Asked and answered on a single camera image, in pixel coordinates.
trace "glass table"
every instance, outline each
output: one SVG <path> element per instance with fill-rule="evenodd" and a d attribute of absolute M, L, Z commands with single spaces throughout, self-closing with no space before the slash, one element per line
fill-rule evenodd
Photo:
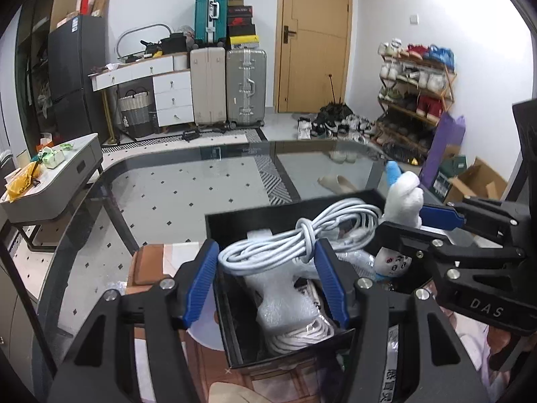
<path fill-rule="evenodd" d="M 334 162 L 334 150 L 353 153 L 355 162 Z M 124 288 L 141 246 L 201 243 L 206 214 L 334 195 L 318 183 L 323 176 L 342 175 L 358 190 L 386 196 L 385 161 L 354 142 L 261 141 L 138 154 L 113 164 L 69 223 L 41 292 L 38 316 L 56 363 L 103 292 Z M 37 344 L 33 379 L 36 395 L 46 395 L 50 379 Z"/>

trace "open black box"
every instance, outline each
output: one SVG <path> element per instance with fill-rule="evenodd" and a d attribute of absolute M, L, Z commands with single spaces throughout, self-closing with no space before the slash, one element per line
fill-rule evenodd
<path fill-rule="evenodd" d="M 218 242 L 222 250 L 238 240 L 245 239 L 246 233 L 252 230 L 270 229 L 273 234 L 292 230 L 299 218 L 312 220 L 328 206 L 349 197 L 362 199 L 384 210 L 384 197 L 376 189 L 372 189 L 356 194 L 323 197 L 282 206 L 206 215 L 207 237 Z M 375 237 L 365 250 L 375 256 L 380 248 L 379 238 Z M 398 287 L 400 288 L 398 290 L 402 292 L 411 292 L 429 278 L 420 265 L 413 265 L 412 271 L 408 274 L 408 277 L 403 278 L 407 279 L 407 282 Z M 214 293 L 222 340 L 228 364 L 233 369 L 252 373 L 276 368 L 284 359 L 286 364 L 298 363 L 320 355 L 323 351 L 328 351 L 333 355 L 336 350 L 350 347 L 353 330 L 340 333 L 292 354 L 272 356 L 265 346 L 262 330 L 256 321 L 256 305 L 237 278 L 218 268 L 214 281 Z"/>

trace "stack of shoe boxes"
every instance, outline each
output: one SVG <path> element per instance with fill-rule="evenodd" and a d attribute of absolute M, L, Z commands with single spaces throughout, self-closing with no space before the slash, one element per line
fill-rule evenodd
<path fill-rule="evenodd" d="M 244 0 L 228 0 L 228 37 L 232 49 L 259 46 L 252 18 L 252 6 L 245 6 Z"/>

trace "refrigerator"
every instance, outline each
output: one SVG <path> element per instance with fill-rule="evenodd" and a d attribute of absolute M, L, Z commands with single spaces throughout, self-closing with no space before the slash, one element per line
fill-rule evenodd
<path fill-rule="evenodd" d="M 88 77 L 106 65 L 105 23 L 100 16 L 79 15 L 48 37 L 50 96 L 58 132 L 64 141 L 98 133 L 109 138 L 101 93 Z"/>

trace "door frame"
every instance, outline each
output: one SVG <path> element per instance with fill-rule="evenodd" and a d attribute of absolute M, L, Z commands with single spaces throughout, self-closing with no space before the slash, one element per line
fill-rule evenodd
<path fill-rule="evenodd" d="M 284 29 L 284 0 L 278 0 L 276 15 L 276 50 L 275 50 L 275 70 L 274 70 L 274 92 L 273 104 L 276 113 L 280 109 L 280 71 L 281 71 L 281 46 L 283 45 Z M 351 33 L 352 33 L 352 0 L 348 0 L 348 19 L 347 19 L 347 45 L 345 50 L 345 68 L 343 72 L 341 98 L 345 101 L 345 92 L 347 88 L 348 61 L 351 53 Z"/>

